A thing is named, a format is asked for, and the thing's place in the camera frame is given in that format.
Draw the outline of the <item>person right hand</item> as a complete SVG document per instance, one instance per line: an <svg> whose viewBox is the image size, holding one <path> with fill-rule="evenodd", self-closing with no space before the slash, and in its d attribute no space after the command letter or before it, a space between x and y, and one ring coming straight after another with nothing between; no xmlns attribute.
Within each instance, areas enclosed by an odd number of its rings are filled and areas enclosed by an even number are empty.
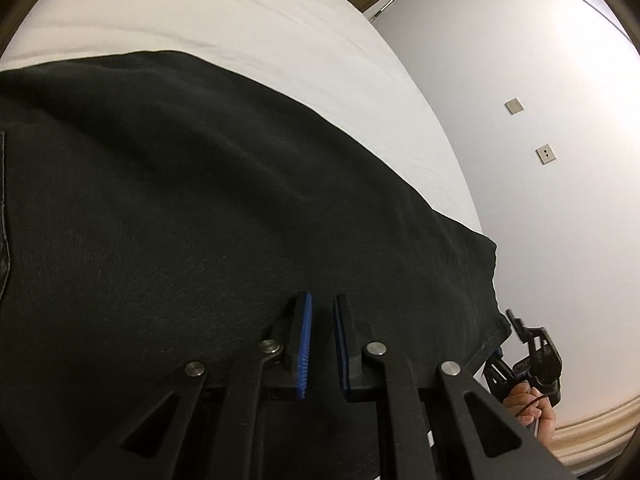
<svg viewBox="0 0 640 480"><path fill-rule="evenodd" d="M520 382L512 388L502 405L521 425L536 426L536 438L542 445L546 448L551 445L556 429L556 415L550 400L537 388L528 382Z"/></svg>

